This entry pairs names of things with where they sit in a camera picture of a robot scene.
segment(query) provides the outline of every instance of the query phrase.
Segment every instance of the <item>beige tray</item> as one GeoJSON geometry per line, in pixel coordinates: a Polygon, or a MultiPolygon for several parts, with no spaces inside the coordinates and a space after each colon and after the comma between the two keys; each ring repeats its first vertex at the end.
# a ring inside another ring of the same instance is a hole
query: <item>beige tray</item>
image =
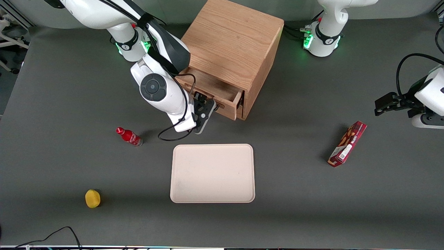
{"type": "Polygon", "coordinates": [[[254,200],[249,144],[178,145],[170,198],[175,203],[248,203],[254,200]]]}

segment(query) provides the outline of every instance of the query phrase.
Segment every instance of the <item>wooden cabinet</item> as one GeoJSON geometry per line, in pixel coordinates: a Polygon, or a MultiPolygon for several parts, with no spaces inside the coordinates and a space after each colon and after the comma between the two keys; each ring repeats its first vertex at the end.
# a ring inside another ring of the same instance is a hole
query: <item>wooden cabinet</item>
{"type": "MultiPolygon", "coordinates": [[[[277,17],[208,0],[182,37],[191,52],[182,73],[196,76],[194,91],[214,98],[219,114],[245,120],[273,65],[283,26],[277,17]]],[[[191,76],[177,79],[190,91],[191,76]]]]}

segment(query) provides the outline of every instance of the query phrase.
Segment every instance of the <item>yellow sponge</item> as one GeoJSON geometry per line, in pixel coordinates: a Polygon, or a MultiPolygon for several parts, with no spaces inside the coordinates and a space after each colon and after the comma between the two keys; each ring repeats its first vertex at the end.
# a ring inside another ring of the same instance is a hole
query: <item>yellow sponge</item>
{"type": "Polygon", "coordinates": [[[89,208],[96,208],[100,204],[100,194],[94,189],[90,189],[85,194],[85,201],[89,208]]]}

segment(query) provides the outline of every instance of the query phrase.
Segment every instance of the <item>open drawer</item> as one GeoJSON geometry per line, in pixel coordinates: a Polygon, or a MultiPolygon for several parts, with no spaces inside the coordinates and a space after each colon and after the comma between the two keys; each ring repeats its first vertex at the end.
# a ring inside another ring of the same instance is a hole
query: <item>open drawer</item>
{"type": "MultiPolygon", "coordinates": [[[[243,90],[196,69],[188,68],[181,73],[190,73],[196,77],[196,85],[191,95],[194,95],[194,92],[197,91],[206,95],[208,98],[213,98],[219,105],[216,112],[232,120],[236,120],[238,112],[242,114],[242,110],[238,111],[238,108],[242,108],[239,102],[243,90]]],[[[191,86],[193,85],[192,76],[176,77],[176,79],[188,92],[191,90],[191,86]]]]}

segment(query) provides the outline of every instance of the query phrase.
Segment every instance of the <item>electrical cord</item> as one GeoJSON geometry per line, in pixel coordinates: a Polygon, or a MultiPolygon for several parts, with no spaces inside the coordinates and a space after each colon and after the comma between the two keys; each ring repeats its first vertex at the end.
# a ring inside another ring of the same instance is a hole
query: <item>electrical cord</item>
{"type": "Polygon", "coordinates": [[[291,29],[291,30],[294,30],[294,31],[299,31],[298,28],[293,28],[293,27],[290,27],[290,26],[288,26],[286,24],[284,24],[284,28],[291,29]]]}
{"type": "Polygon", "coordinates": [[[438,37],[439,37],[440,32],[441,32],[442,29],[443,29],[443,26],[441,26],[441,27],[436,31],[436,34],[435,34],[435,44],[436,44],[436,46],[438,47],[438,49],[441,51],[441,53],[444,54],[444,50],[442,49],[442,47],[440,46],[440,44],[439,44],[439,42],[438,42],[438,37]]]}
{"type": "Polygon", "coordinates": [[[74,230],[73,230],[70,226],[64,226],[64,227],[60,228],[59,230],[57,230],[57,231],[51,233],[50,235],[48,235],[48,236],[47,236],[45,239],[43,239],[43,240],[36,240],[36,241],[30,241],[30,242],[27,242],[27,243],[23,243],[23,244],[20,244],[20,245],[14,247],[14,249],[19,248],[19,247],[21,247],[21,246],[29,245],[29,244],[32,244],[32,243],[35,243],[35,242],[44,242],[44,241],[46,241],[49,237],[51,237],[53,234],[55,234],[55,233],[61,231],[62,229],[65,229],[65,228],[69,228],[69,230],[71,230],[72,234],[74,235],[74,238],[75,238],[75,241],[76,241],[76,243],[77,243],[77,246],[79,247],[79,250],[81,250],[82,247],[81,247],[81,244],[80,244],[79,238],[77,238],[77,235],[74,233],[74,230]]]}
{"type": "MultiPolygon", "coordinates": [[[[104,3],[104,4],[106,4],[106,5],[110,6],[110,7],[112,7],[113,9],[115,9],[115,10],[121,12],[122,14],[126,15],[128,18],[130,18],[131,20],[133,20],[135,23],[138,22],[138,20],[137,20],[136,17],[134,17],[134,16],[133,16],[132,14],[130,14],[128,11],[124,10],[124,9],[121,8],[120,6],[116,5],[115,3],[108,2],[107,0],[99,0],[99,1],[101,1],[102,3],[104,3]]],[[[153,38],[153,36],[151,35],[151,33],[148,31],[148,29],[147,29],[146,27],[141,27],[141,28],[142,28],[142,30],[148,35],[150,41],[154,41],[154,38],[153,38]]],[[[157,53],[159,53],[159,49],[157,48],[156,43],[151,43],[151,47],[152,47],[157,53]]],[[[179,123],[181,123],[181,122],[185,119],[186,112],[187,112],[187,110],[188,110],[188,100],[187,100],[187,98],[186,98],[186,95],[185,95],[185,91],[184,91],[184,89],[183,89],[182,86],[179,84],[179,82],[175,79],[174,75],[173,75],[171,72],[169,72],[169,71],[168,71],[163,65],[161,65],[161,66],[162,66],[162,68],[163,68],[163,69],[164,69],[164,70],[165,70],[165,71],[171,76],[171,78],[173,78],[173,80],[175,81],[175,83],[176,83],[176,84],[179,86],[179,88],[181,89],[182,94],[183,94],[183,98],[184,98],[184,101],[185,101],[185,111],[184,111],[184,113],[183,113],[182,118],[179,119],[178,122],[176,122],[175,124],[173,124],[173,125],[167,127],[166,129],[162,130],[162,131],[157,135],[157,137],[159,138],[159,140],[162,140],[162,141],[178,141],[178,140],[182,140],[183,138],[185,138],[185,137],[187,137],[189,134],[191,134],[191,132],[192,132],[192,130],[193,130],[194,128],[190,129],[190,130],[188,131],[188,134],[186,134],[185,136],[182,136],[182,137],[180,137],[180,138],[176,138],[176,139],[165,139],[165,138],[160,137],[160,135],[162,135],[164,132],[166,132],[166,131],[168,131],[168,130],[174,128],[174,127],[177,126],[179,123]]]]}
{"type": "Polygon", "coordinates": [[[322,10],[321,12],[319,12],[319,14],[317,14],[315,17],[313,17],[312,21],[316,20],[316,18],[318,18],[323,12],[324,12],[324,10],[322,10]]]}
{"type": "MultiPolygon", "coordinates": [[[[318,14],[312,19],[312,21],[316,20],[316,18],[318,18],[323,12],[324,12],[324,10],[322,10],[321,12],[319,12],[319,13],[318,13],[318,14]]],[[[293,28],[293,27],[290,27],[290,26],[284,24],[284,30],[285,30],[285,28],[286,28],[286,29],[289,29],[289,30],[293,30],[293,31],[299,31],[298,28],[293,28]]],[[[298,39],[303,38],[303,37],[301,37],[301,36],[296,36],[295,34],[292,34],[292,33],[291,33],[290,31],[288,31],[288,30],[285,30],[285,31],[287,32],[287,34],[289,34],[290,36],[292,36],[292,37],[294,37],[294,38],[298,38],[298,39]]]]}
{"type": "Polygon", "coordinates": [[[444,65],[444,61],[442,61],[442,60],[440,60],[440,59],[438,59],[438,58],[436,58],[436,57],[426,55],[426,54],[422,54],[422,53],[412,53],[412,54],[406,55],[406,56],[405,56],[405,57],[399,62],[399,64],[398,64],[398,68],[396,69],[396,89],[397,89],[397,91],[398,91],[398,95],[399,95],[399,97],[401,98],[401,100],[402,100],[404,103],[406,103],[406,101],[405,101],[405,97],[404,97],[404,95],[403,95],[402,92],[401,92],[401,87],[400,87],[400,83],[399,83],[399,73],[400,73],[400,70],[401,70],[401,66],[402,66],[402,64],[405,62],[405,60],[407,60],[409,57],[412,57],[412,56],[420,56],[420,57],[424,57],[424,58],[427,58],[427,59],[432,60],[432,61],[434,61],[434,62],[437,62],[437,63],[439,63],[439,64],[441,64],[441,65],[444,65]]]}
{"type": "Polygon", "coordinates": [[[177,76],[177,77],[192,76],[193,77],[193,85],[191,86],[191,90],[190,90],[190,94],[192,94],[194,87],[196,86],[196,77],[191,73],[177,74],[175,76],[177,76]]]}

